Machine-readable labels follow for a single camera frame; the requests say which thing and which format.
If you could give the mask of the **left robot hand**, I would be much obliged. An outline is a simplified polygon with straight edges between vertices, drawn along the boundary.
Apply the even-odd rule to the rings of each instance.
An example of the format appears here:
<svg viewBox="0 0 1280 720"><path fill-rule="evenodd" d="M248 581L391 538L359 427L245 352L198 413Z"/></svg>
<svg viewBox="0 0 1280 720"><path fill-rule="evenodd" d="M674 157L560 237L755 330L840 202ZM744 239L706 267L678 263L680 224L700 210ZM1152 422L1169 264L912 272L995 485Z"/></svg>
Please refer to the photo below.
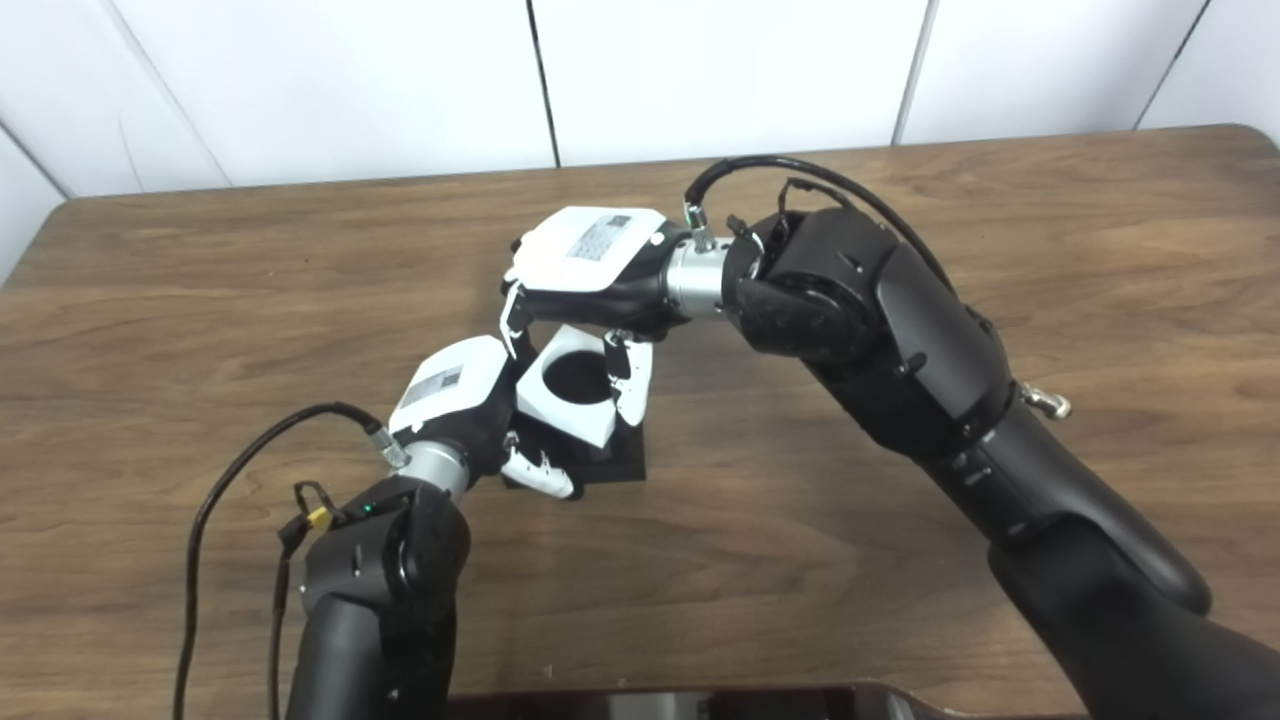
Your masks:
<svg viewBox="0 0 1280 720"><path fill-rule="evenodd" d="M454 503L484 477L504 477L552 498L581 498L581 484L516 429L520 375L506 346L488 334L421 363L387 421L407 456L398 474L436 487Z"/></svg>

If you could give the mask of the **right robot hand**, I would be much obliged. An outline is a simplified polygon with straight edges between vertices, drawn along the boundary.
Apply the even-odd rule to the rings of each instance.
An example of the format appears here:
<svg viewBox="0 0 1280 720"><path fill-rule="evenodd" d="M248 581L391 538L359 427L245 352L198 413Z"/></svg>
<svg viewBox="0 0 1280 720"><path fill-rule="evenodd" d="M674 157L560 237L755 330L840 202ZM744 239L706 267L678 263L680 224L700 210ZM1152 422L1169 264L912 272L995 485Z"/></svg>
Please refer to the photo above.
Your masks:
<svg viewBox="0 0 1280 720"><path fill-rule="evenodd" d="M500 292L500 341L511 360L534 357L534 322L605 332L605 369L617 418L640 427L652 383L652 346L687 324L671 297L668 265L690 231L643 208L568 206L513 245Z"/></svg>

